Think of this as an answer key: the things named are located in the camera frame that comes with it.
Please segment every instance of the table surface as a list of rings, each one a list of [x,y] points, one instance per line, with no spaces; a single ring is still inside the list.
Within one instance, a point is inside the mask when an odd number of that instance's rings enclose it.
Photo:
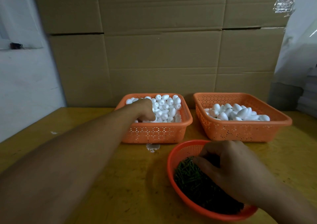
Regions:
[[[0,144],[0,172],[42,143],[113,108],[60,108]],[[194,110],[184,141],[207,140]],[[269,143],[247,143],[281,181],[301,191],[317,206],[317,120],[286,112],[293,125]],[[67,224],[223,223],[188,208],[172,188],[166,161],[175,144],[154,153],[145,144],[121,144]],[[240,223],[275,223],[264,211]]]

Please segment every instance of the round red basket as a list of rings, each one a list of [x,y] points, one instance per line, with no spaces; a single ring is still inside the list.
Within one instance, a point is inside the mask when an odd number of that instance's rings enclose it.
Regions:
[[[180,143],[172,149],[167,159],[167,174],[173,188],[175,189],[176,193],[180,196],[180,198],[186,203],[187,206],[189,206],[190,208],[194,209],[196,212],[202,215],[222,221],[240,221],[247,219],[257,211],[256,206],[244,205],[243,210],[241,210],[241,212],[236,215],[226,215],[208,211],[205,208],[192,202],[187,196],[185,196],[182,193],[182,191],[175,183],[174,170],[177,168],[178,164],[189,156],[199,155],[204,145],[208,142],[210,141],[192,140]]]

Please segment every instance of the hand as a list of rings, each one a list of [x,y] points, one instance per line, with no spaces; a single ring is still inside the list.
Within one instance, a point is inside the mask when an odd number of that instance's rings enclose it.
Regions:
[[[220,157],[220,168],[207,160],[214,154]],[[245,204],[262,208],[278,190],[275,177],[241,141],[207,143],[193,162],[228,195]]]
[[[154,121],[155,114],[153,113],[152,101],[150,99],[139,99],[133,102],[130,106],[136,108],[137,118],[141,121]]]

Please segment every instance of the orange plastic basket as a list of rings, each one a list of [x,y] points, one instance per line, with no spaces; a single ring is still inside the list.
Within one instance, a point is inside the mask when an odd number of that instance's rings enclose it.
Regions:
[[[196,93],[196,113],[207,136],[213,141],[240,140],[245,142],[271,141],[282,126],[292,124],[292,119],[258,98],[244,93]],[[251,107],[258,114],[266,114],[271,121],[219,121],[209,117],[205,108],[214,104],[229,103]]]
[[[150,96],[155,98],[157,94],[127,94],[123,97],[116,109],[125,106],[125,101],[132,97],[144,98]],[[147,143],[178,143],[185,135],[186,127],[193,122],[192,115],[188,109],[188,106],[184,100],[184,97],[177,94],[182,101],[182,108],[179,113],[182,117],[180,123],[133,123],[129,131],[126,133],[122,142],[135,143],[135,144],[147,144]]]
[[[243,210],[241,210],[241,212],[236,215],[225,215],[208,211],[205,208],[192,202],[184,193],[182,193],[182,191],[175,183],[174,172],[178,164],[189,156],[199,155],[204,145],[208,142],[209,141],[205,140],[192,140],[180,143],[172,149],[167,158],[167,174],[173,188],[175,189],[176,193],[180,196],[180,198],[186,203],[187,206],[194,209],[196,212],[208,216],[210,218],[222,221],[239,221],[252,216],[257,210],[256,206],[244,205]]]

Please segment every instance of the person's left hand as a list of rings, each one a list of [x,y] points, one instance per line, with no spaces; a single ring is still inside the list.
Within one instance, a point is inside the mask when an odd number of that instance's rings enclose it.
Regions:
[[[138,119],[141,121],[154,121],[152,101],[150,99],[139,99],[131,104],[137,108]]]

